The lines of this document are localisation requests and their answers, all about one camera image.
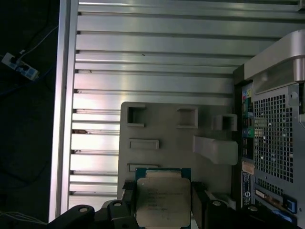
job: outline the perforated metal mesh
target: perforated metal mesh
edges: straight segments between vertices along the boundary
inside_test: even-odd
[[[260,178],[258,178],[258,179],[256,180],[256,183],[257,183],[259,186],[261,186],[261,187],[263,187],[263,188],[269,190],[270,192],[273,192],[273,193],[275,193],[275,194],[278,194],[279,196],[281,196],[281,195],[283,194],[283,190],[282,190],[281,188],[279,188],[279,187],[277,187],[277,186],[275,186],[275,185],[272,185],[272,184],[270,184],[270,183],[268,183],[268,182],[266,182],[266,181],[264,181],[264,180],[262,180],[262,179],[260,179]]]
[[[255,168],[293,183],[292,108],[285,95],[254,103]]]

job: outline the black cable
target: black cable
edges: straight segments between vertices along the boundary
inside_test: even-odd
[[[44,26],[32,36],[32,38],[26,44],[24,50],[27,50],[30,47],[33,40],[48,26],[49,20],[50,20],[50,12],[51,12],[51,0],[49,0],[49,2],[48,2],[47,17],[46,17]]]
[[[6,170],[3,169],[3,168],[0,169],[0,173],[3,173],[3,174],[5,174],[5,175],[7,175],[7,176],[10,176],[10,177],[14,178],[15,180],[21,181],[22,183],[28,184],[28,181],[27,181],[27,180],[25,180],[25,179],[23,179],[23,178],[21,178],[21,177],[15,175],[15,174],[12,174],[12,173],[6,171]]]
[[[17,186],[17,187],[0,187],[0,189],[4,189],[4,190],[5,189],[20,189],[20,188],[30,186],[31,184],[35,183],[40,178],[41,174],[43,173],[44,169],[47,167],[48,163],[49,162],[46,161],[46,163],[44,164],[44,166],[42,167],[40,172],[37,174],[37,176],[32,181],[27,181],[27,183],[25,185]]]

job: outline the white plastic tab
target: white plastic tab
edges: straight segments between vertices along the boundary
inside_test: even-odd
[[[193,152],[210,159],[214,164],[236,165],[237,150],[235,141],[193,137]]]

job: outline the rectangular slot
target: rectangular slot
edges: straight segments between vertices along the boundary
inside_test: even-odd
[[[127,108],[127,125],[135,127],[145,127],[144,112],[145,105],[137,105]]]
[[[198,128],[198,108],[181,107],[177,111],[179,113],[177,128]]]
[[[248,120],[243,120],[243,127],[248,126]],[[228,130],[237,131],[237,115],[221,114],[216,115],[212,119],[212,130]]]
[[[156,150],[159,149],[159,140],[129,139],[130,149]]]
[[[128,164],[129,172],[135,172],[136,168],[158,168],[157,165],[139,165],[139,164]]]

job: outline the metal slats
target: metal slats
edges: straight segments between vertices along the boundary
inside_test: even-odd
[[[119,151],[119,136],[72,134],[71,149]]]
[[[117,175],[118,159],[116,155],[71,155],[72,171],[99,172]]]
[[[112,31],[161,34],[211,35],[233,37],[282,38],[283,32],[300,29],[298,23],[269,22],[269,29],[255,21],[221,21],[179,18],[131,17],[112,15],[78,16],[79,31]]]
[[[162,75],[75,74],[75,88],[114,91],[232,94],[230,78],[180,77]]]
[[[158,37],[122,34],[80,34],[76,49],[113,52],[169,52],[254,56],[273,44],[272,41],[217,38]]]
[[[232,98],[218,96],[217,94],[181,94],[181,93],[147,93],[135,92],[114,94],[74,94],[74,109],[108,109],[120,110],[124,102],[142,103],[172,103],[172,104],[204,104],[204,105],[231,105]]]
[[[79,11],[89,13],[118,13],[118,14],[146,14],[146,15],[176,15],[201,16],[209,18],[244,19],[278,19],[303,20],[303,16],[295,14],[297,6],[244,4],[228,2],[190,2],[190,1],[124,1],[112,2],[100,0],[80,1]]]
[[[50,220],[115,198],[123,102],[231,106],[233,70],[305,21],[276,4],[61,0],[63,10]]]

